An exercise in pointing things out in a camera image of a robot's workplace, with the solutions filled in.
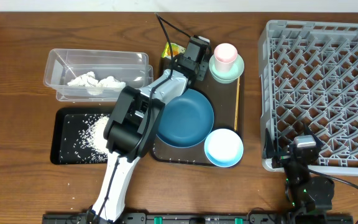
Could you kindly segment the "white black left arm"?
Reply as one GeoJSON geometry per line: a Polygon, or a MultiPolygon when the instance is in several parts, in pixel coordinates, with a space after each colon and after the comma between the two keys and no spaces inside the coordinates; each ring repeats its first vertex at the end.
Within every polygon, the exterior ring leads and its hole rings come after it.
{"type": "Polygon", "coordinates": [[[152,147],[165,107],[204,78],[210,58],[178,54],[156,81],[121,91],[103,132],[108,163],[98,199],[86,214],[87,223],[114,223],[121,216],[134,168],[152,147]]]}

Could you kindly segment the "white tissue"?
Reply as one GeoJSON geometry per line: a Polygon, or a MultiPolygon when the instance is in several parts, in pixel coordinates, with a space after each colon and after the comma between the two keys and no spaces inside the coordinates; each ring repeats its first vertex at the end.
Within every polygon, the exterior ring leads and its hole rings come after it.
{"type": "Polygon", "coordinates": [[[108,76],[101,80],[96,79],[94,72],[82,74],[67,83],[68,86],[84,86],[90,95],[100,95],[104,88],[112,88],[114,91],[121,91],[125,86],[125,82],[108,76]]]}

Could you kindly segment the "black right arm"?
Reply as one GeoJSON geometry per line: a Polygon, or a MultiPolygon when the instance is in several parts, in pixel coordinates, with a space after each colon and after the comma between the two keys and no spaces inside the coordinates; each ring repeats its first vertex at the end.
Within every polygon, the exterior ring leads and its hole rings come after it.
{"type": "Polygon", "coordinates": [[[264,151],[273,168],[282,168],[287,177],[286,195],[302,215],[318,214],[332,209],[334,182],[320,175],[311,176],[308,166],[317,161],[323,143],[306,124],[303,134],[278,149],[268,129],[264,151]]]}

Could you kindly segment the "pink plastic cup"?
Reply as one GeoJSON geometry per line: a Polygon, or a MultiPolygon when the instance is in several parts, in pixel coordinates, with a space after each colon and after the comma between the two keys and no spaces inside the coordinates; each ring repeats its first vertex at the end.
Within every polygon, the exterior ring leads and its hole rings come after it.
{"type": "Polygon", "coordinates": [[[223,73],[230,71],[236,61],[237,55],[237,49],[232,44],[219,44],[214,50],[216,70],[223,73]]]}

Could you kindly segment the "green yellow snack wrapper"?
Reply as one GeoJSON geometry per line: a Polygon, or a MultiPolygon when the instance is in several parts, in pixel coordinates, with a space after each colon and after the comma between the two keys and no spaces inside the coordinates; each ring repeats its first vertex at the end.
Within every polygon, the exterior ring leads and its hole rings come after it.
{"type": "Polygon", "coordinates": [[[171,56],[176,56],[178,54],[185,53],[186,48],[182,47],[181,45],[168,42],[165,45],[165,48],[161,54],[161,58],[168,58],[171,59],[171,56]]]}

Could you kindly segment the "dark blue plate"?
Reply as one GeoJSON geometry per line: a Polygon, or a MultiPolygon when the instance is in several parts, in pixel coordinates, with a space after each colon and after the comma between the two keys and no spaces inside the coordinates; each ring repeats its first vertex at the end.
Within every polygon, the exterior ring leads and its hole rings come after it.
{"type": "Polygon", "coordinates": [[[189,89],[165,107],[157,136],[173,147],[193,147],[204,141],[214,125],[212,104],[202,93],[189,89]]]}

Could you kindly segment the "white rice pile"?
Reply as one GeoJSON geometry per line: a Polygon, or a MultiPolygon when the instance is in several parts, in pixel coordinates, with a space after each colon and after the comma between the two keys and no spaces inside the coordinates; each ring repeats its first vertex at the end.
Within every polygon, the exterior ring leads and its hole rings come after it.
{"type": "Polygon", "coordinates": [[[61,164],[99,164],[107,161],[107,140],[103,131],[106,114],[69,114],[65,116],[59,149],[61,164]]]}

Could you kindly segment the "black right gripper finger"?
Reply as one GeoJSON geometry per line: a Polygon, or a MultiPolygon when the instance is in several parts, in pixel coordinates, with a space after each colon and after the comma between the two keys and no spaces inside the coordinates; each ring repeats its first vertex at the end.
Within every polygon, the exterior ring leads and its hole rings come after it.
{"type": "Polygon", "coordinates": [[[264,152],[262,155],[264,159],[270,159],[275,155],[275,147],[268,128],[265,129],[264,152]]]}
{"type": "Polygon", "coordinates": [[[314,139],[316,146],[323,146],[323,142],[314,134],[314,132],[312,132],[306,123],[303,123],[303,134],[305,136],[311,136],[314,139]]]}

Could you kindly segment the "light blue small bowl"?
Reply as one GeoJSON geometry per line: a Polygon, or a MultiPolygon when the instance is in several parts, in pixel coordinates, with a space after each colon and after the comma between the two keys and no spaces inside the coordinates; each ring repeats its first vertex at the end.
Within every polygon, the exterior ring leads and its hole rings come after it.
{"type": "Polygon", "coordinates": [[[242,158],[244,145],[237,133],[230,129],[212,131],[204,142],[207,159],[218,167],[232,167],[242,158]]]}

